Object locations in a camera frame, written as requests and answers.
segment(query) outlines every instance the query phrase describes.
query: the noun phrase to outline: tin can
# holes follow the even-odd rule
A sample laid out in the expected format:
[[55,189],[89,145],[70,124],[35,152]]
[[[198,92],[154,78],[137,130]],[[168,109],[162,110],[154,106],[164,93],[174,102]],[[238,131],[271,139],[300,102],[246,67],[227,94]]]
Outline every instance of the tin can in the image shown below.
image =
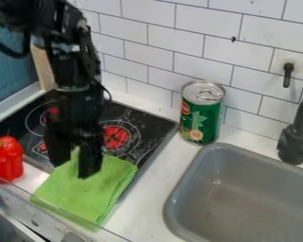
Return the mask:
[[215,82],[192,81],[182,90],[180,134],[195,145],[215,142],[223,119],[225,89]]

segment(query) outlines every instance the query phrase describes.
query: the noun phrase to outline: red pepper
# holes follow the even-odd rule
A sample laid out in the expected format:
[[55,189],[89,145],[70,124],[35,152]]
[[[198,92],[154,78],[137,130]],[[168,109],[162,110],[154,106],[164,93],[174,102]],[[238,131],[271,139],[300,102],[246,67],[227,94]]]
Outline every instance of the red pepper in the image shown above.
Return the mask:
[[12,182],[14,179],[12,163],[7,159],[7,156],[2,152],[0,147],[0,184]]
[[22,146],[13,137],[0,138],[0,183],[12,182],[23,173]]
[[16,139],[10,136],[0,138],[3,143],[3,152],[6,154],[8,160],[12,163],[13,176],[15,179],[20,178],[24,174],[22,146]]

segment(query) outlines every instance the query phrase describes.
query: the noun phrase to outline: green sponge cloth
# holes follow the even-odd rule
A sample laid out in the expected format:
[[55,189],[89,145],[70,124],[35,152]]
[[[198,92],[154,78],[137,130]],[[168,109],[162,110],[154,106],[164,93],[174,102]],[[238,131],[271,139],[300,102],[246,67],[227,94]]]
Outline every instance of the green sponge cloth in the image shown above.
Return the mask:
[[98,226],[108,215],[133,179],[137,167],[105,155],[101,170],[81,180],[78,179],[78,165],[78,152],[73,152],[71,161],[56,168],[30,201],[81,226],[95,229],[93,224]]

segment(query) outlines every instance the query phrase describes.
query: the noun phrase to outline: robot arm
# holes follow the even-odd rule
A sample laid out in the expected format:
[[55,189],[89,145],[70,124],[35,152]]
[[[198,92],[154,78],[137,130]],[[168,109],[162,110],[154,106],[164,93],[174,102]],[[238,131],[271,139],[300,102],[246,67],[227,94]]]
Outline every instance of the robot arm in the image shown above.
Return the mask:
[[67,162],[71,148],[79,146],[79,178],[97,173],[104,149],[98,121],[107,90],[100,83],[100,61],[82,13],[65,0],[0,0],[0,25],[24,33],[20,53],[0,43],[0,51],[13,58],[28,53],[30,35],[45,43],[56,80],[45,129],[51,163]]

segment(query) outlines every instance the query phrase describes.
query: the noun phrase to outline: black cooktop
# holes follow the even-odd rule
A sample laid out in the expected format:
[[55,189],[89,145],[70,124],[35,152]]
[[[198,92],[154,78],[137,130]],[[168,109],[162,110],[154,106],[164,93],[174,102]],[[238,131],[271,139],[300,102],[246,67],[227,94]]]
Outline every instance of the black cooktop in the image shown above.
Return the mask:
[[[0,136],[17,138],[30,158],[28,162],[50,172],[53,166],[43,140],[46,101],[42,96],[2,121]],[[136,164],[139,170],[159,154],[177,131],[175,122],[117,103],[111,104],[100,123],[104,127],[106,152]]]

